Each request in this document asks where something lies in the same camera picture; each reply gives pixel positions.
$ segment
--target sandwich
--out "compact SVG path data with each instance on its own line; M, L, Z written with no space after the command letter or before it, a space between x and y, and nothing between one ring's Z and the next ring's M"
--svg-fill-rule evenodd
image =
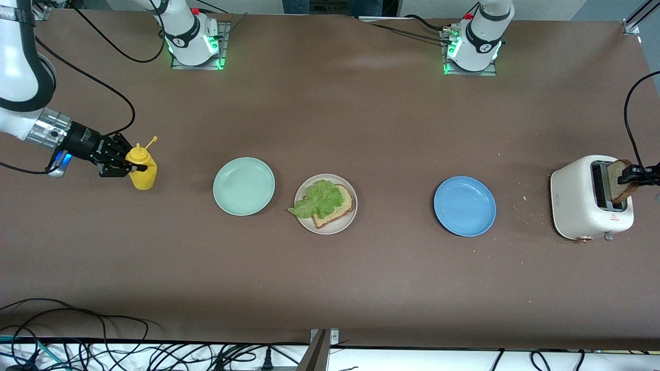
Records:
M319 180L307 188L305 196L289 211L301 219L312 218L316 228L321 229L353 211L354 204L345 186Z

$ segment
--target plate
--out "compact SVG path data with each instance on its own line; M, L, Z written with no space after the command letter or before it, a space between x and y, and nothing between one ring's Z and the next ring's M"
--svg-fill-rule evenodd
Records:
M326 224L321 229L316 228L316 225L314 224L314 220L312 218L305 218L305 219L298 218L298 221L300 221L300 224L302 224L303 227L307 228L310 232L314 232L316 234L339 233L342 230L346 229L346 227L348 227L353 222L353 219L355 219L355 214L358 212L358 196L355 194L355 189L353 189L353 186L350 183L348 183L344 178L333 174L319 174L312 176L310 179L307 179L300 186L300 188L298 188L298 192L296 192L296 196L294 197L293 203L295 205L297 201L301 200L305 196L305 193L307 192L307 188L318 180L328 180L330 182L333 182L333 184L341 184L342 186L345 186L350 192L350 195L353 196L353 211L335 220L334 222L330 222Z
M275 176L263 161L241 157L227 162L213 182L213 197L231 215L244 217L262 210L275 193Z
M451 233L474 237L486 232L495 221L495 198L480 181L455 176L442 182L433 198L440 223Z

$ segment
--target gray floor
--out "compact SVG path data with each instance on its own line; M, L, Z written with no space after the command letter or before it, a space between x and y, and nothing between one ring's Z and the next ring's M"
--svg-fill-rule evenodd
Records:
M573 20L622 20L643 2L644 0L587 0ZM649 68L651 71L660 70L660 10L642 22L640 36ZM655 77L655 86L660 94L660 76Z

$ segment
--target yellow bottle cap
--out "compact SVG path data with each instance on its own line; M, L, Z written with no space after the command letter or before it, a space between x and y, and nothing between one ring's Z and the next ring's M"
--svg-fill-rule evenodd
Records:
M149 148L151 143L157 140L158 137L154 137L145 148L140 147L140 143L136 143L135 148L132 148L126 155L126 160L132 162L133 164L141 164L146 162L150 157L149 152L147 152L147 148Z

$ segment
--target white plate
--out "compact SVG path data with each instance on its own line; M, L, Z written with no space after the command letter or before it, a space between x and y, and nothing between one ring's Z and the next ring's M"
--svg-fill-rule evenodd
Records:
M298 218L298 221L300 221L300 224L302 224L303 227L307 228L310 232L314 232L316 234L339 233L342 230L346 229L346 227L348 227L353 222L353 219L355 219L355 214L358 212L358 196L355 194L355 189L353 189L353 186L350 183L348 183L344 178L332 174L319 174L312 176L310 179L307 179L300 186L300 188L298 188L298 192L296 192L296 197L294 198L293 202L295 204L297 201L301 200L305 196L305 193L307 192L307 188L318 180L328 180L330 182L333 182L333 184L341 184L342 186L345 186L350 192L350 195L353 196L353 211L335 220L334 222L330 222L326 224L321 229L316 228L316 225L314 225L314 220L312 218L305 218L305 219Z

